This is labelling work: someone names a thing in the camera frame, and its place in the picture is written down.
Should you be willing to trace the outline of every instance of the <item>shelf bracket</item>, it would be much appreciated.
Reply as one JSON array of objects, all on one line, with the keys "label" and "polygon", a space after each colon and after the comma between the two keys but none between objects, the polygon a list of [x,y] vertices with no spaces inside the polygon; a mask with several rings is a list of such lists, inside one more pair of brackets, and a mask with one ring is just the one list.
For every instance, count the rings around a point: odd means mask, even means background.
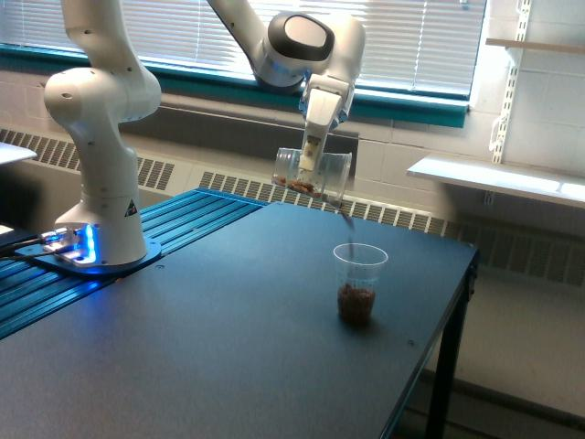
[{"label": "shelf bracket", "polygon": [[[528,19],[530,18],[530,8],[532,0],[518,0],[516,10],[518,12],[518,25],[516,27],[516,41],[524,41],[527,36]],[[521,48],[507,48],[510,56],[510,67],[505,82],[504,101],[502,102],[502,111],[492,125],[492,135],[489,143],[489,150],[492,152],[492,163],[499,165],[502,163],[504,156],[505,139],[508,133],[512,106],[516,97],[516,85],[522,64],[522,55],[524,50]],[[486,192],[484,204],[491,206],[494,204],[495,194]]]}]

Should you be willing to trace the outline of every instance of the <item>heater vent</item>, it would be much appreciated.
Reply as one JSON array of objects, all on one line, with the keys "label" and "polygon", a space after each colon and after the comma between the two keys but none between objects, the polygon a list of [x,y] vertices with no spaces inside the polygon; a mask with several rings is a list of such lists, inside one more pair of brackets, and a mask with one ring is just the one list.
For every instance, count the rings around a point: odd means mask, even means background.
[{"label": "heater vent", "polygon": [[[33,160],[44,165],[80,170],[80,158],[72,142],[5,129],[0,130],[0,142],[34,151],[37,157]],[[166,190],[175,169],[173,163],[138,157],[137,165],[138,186]]]},{"label": "heater vent", "polygon": [[[206,172],[201,187],[216,188],[225,176]],[[221,190],[261,201],[285,202],[310,209],[336,213],[331,205],[300,195],[270,183],[246,178],[225,178]],[[536,276],[575,286],[585,283],[585,244],[581,241],[548,239],[536,233],[524,233],[506,227],[450,221],[430,212],[394,206],[362,198],[346,197],[340,209],[354,218],[370,220],[405,229],[468,242],[480,251],[483,265]]]}]

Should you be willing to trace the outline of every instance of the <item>brown granular material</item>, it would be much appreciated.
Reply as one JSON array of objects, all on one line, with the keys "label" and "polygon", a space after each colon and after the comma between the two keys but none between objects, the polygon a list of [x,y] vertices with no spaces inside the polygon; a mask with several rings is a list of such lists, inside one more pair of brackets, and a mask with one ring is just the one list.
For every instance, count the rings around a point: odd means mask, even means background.
[{"label": "brown granular material", "polygon": [[366,288],[354,288],[345,284],[337,291],[337,309],[347,323],[364,325],[372,313],[376,293]]},{"label": "brown granular material", "polygon": [[289,180],[286,181],[285,177],[273,177],[272,183],[278,186],[287,187],[290,190],[294,190],[295,192],[300,192],[302,194],[308,195],[309,197],[319,198],[321,194],[319,192],[314,191],[314,185],[308,183],[306,181],[301,180]]}]

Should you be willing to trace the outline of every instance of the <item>black cable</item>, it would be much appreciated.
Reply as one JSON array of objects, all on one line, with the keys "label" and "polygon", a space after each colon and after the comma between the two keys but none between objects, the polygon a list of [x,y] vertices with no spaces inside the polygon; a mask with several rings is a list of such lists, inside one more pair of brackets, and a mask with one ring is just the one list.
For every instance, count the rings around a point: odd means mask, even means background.
[{"label": "black cable", "polygon": [[39,244],[42,241],[43,240],[41,238],[34,238],[32,240],[26,240],[26,241],[21,241],[21,242],[15,242],[13,244],[8,244],[8,245],[5,245],[4,247],[0,247],[0,254],[10,253],[10,252],[13,252],[14,250],[21,249],[21,248],[26,247],[28,245]]},{"label": "black cable", "polygon": [[25,255],[17,255],[17,256],[3,256],[0,258],[0,261],[25,261],[27,259],[38,258],[40,256],[49,256],[50,254],[59,254],[63,253],[60,251],[53,251],[53,252],[44,252],[44,253],[35,253],[35,254],[25,254]]}]

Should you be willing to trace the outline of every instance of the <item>blue led light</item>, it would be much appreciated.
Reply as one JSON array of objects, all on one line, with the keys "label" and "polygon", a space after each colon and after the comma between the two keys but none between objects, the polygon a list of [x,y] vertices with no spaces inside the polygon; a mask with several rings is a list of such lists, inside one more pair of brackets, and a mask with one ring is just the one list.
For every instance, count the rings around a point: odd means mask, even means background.
[{"label": "blue led light", "polygon": [[96,255],[93,227],[90,224],[87,224],[85,226],[85,228],[83,229],[83,234],[85,235],[85,241],[86,241],[86,246],[87,246],[87,250],[88,250],[86,262],[95,262],[97,259],[97,255]]}]

